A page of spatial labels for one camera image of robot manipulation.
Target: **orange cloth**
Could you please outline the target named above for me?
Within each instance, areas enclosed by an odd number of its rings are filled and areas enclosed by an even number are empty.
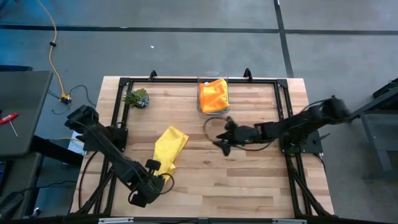
[[[219,80],[208,83],[201,83],[200,87],[200,108],[204,113],[221,111],[229,107],[228,85],[220,78]]]

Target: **yellow cable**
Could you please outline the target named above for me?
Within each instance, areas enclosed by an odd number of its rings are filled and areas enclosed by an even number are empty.
[[[62,138],[57,138],[57,139],[68,139],[68,140],[73,140],[73,141],[78,141],[78,142],[84,143],[84,142],[82,142],[82,141],[79,140],[79,139],[68,138],[68,137],[62,137]]]
[[[52,40],[52,42],[55,43],[55,41],[57,40],[57,35],[58,35],[57,26],[55,25],[55,22],[54,22],[54,20],[52,19],[51,14],[50,14],[50,13],[48,12],[48,10],[45,8],[45,6],[42,4],[42,2],[41,2],[40,0],[37,0],[37,2],[42,6],[42,8],[44,9],[44,11],[47,13],[47,15],[49,15],[49,18],[50,18],[50,20],[51,20],[51,23],[52,23],[52,25],[54,26],[55,35],[54,35],[54,39]],[[62,84],[62,81],[61,81],[61,76],[60,76],[60,74],[58,73],[57,69],[55,68],[54,64],[52,63],[52,52],[53,52],[53,48],[54,48],[54,46],[51,46],[51,48],[50,48],[49,61],[50,61],[50,64],[51,64],[52,69],[54,70],[55,74],[58,76],[58,80],[59,80],[59,82],[60,82],[61,92],[62,92],[61,97],[69,98],[69,96],[68,96],[67,94],[65,94],[65,92],[64,92],[64,90],[63,90],[63,84]]]

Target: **screwdriver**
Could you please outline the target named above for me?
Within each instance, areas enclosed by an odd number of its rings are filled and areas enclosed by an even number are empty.
[[[18,113],[11,113],[8,116],[5,116],[4,118],[0,119],[0,124],[5,124],[7,122],[10,122],[12,130],[14,130],[15,135],[18,137],[17,131],[14,128],[14,125],[12,125],[12,120],[16,119],[18,117]]]

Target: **concrete floor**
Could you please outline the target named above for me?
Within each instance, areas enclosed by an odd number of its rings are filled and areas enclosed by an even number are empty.
[[[43,3],[58,25],[278,28],[273,0]],[[398,30],[395,0],[280,0],[280,7],[286,29]],[[20,5],[11,1],[0,12],[0,23],[50,25],[35,1],[22,1]],[[51,31],[0,30],[0,64],[50,70],[47,57],[52,37]],[[371,100],[373,91],[397,78],[397,42],[396,35],[287,35],[294,77],[304,78],[309,100],[336,95],[351,110]],[[86,85],[93,101],[98,98],[103,76],[148,75],[153,69],[159,75],[196,76],[223,70],[230,76],[240,76],[249,67],[255,77],[287,77],[279,34],[61,31],[57,44],[54,63],[66,88]],[[50,89],[60,92],[56,78]],[[72,109],[88,103],[83,89],[74,92],[73,99]],[[55,116],[52,109],[64,108],[48,97],[37,134],[49,139],[70,136],[71,131],[63,126],[66,115]],[[49,126],[57,131],[49,131]],[[335,213],[345,218],[396,222],[398,183],[364,183],[361,179],[377,161],[368,148],[362,124],[355,121],[321,129],[322,134],[329,132],[331,136],[323,141],[323,148]],[[75,177],[78,170],[69,173]],[[43,176],[50,179],[52,175],[56,174]],[[51,191],[41,192],[38,203],[46,208],[43,215],[67,213],[70,191],[56,199],[52,197],[61,194]],[[54,205],[63,209],[50,209]]]

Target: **red screwdriver handle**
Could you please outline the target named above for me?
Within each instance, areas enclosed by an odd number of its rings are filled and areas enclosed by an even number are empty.
[[[0,119],[0,124],[4,124],[4,123],[7,123],[9,121],[12,121],[16,117],[18,117],[18,113],[11,113],[10,115]]]

